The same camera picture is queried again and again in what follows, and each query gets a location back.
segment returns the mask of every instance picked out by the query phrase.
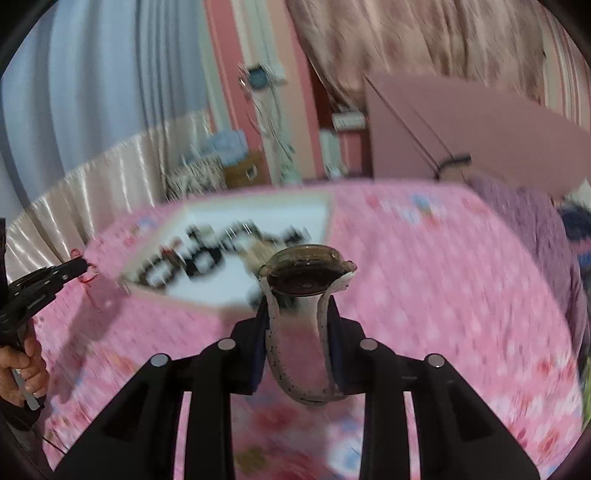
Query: wall socket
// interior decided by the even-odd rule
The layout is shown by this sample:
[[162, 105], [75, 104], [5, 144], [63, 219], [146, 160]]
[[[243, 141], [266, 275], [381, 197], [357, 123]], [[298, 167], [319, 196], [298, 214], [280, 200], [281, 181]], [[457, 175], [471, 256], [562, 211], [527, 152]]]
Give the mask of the wall socket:
[[367, 122], [362, 112], [333, 113], [333, 126], [337, 132], [365, 130]]

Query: curtain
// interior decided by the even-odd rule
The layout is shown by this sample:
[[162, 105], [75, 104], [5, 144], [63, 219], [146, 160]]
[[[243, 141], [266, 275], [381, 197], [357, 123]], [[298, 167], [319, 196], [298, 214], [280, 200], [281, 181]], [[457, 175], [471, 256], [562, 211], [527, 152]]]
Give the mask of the curtain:
[[164, 200], [209, 133], [193, 0], [60, 0], [0, 83], [0, 216], [13, 280]]

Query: pink bedsheet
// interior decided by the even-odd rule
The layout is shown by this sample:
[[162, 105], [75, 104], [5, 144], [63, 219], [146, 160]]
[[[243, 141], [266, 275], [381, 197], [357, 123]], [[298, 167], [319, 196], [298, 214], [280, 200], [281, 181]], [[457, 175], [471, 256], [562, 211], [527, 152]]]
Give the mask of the pink bedsheet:
[[[398, 354], [442, 353], [548, 477], [580, 434], [581, 398], [564, 317], [519, 240], [464, 187], [356, 182], [330, 190], [336, 206], [328, 243], [359, 267], [336, 298], [341, 314]], [[151, 355], [194, 355], [232, 328], [234, 319], [127, 297], [117, 288], [141, 236], [175, 208], [115, 222], [85, 254], [101, 271], [90, 284], [92, 302], [73, 282], [36, 320], [53, 373], [46, 433], [62, 447]], [[295, 336], [291, 348], [297, 344]], [[266, 369], [257, 393], [233, 398], [232, 409], [238, 478], [358, 477], [362, 397], [304, 407]], [[183, 416], [181, 431], [185, 426]], [[55, 465], [59, 453], [51, 446], [46, 452]], [[176, 479], [182, 457], [177, 453]]]

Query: red string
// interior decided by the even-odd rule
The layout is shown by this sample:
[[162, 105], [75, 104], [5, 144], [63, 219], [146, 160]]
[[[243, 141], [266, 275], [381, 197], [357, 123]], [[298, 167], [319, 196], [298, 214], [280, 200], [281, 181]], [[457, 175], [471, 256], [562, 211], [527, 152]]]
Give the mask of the red string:
[[[81, 256], [82, 256], [82, 252], [80, 252], [80, 250], [78, 250], [77, 248], [73, 248], [72, 251], [70, 252], [70, 258], [72, 258], [72, 259], [73, 258], [79, 258]], [[80, 275], [80, 277], [78, 277], [77, 280], [82, 285], [82, 288], [84, 288], [84, 291], [86, 292], [86, 295], [88, 296], [88, 300], [90, 301], [90, 304], [92, 305], [92, 307], [97, 312], [101, 313], [101, 309], [98, 308], [98, 306], [96, 305], [96, 303], [93, 300], [92, 296], [90, 295], [89, 286], [88, 286], [88, 284], [91, 281], [93, 281], [98, 274], [99, 274], [98, 267], [94, 263], [88, 262], [88, 270], [87, 270], [87, 272], [86, 273], [83, 273], [82, 275]]]

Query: blanket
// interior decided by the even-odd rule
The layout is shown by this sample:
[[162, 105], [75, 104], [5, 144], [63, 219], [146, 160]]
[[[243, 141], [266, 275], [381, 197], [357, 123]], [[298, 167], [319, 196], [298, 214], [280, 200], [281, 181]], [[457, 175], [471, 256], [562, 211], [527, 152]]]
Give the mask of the blanket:
[[579, 367], [585, 366], [590, 343], [587, 297], [578, 260], [550, 197], [525, 187], [515, 189], [487, 176], [474, 176], [470, 186], [533, 257], [569, 325]]

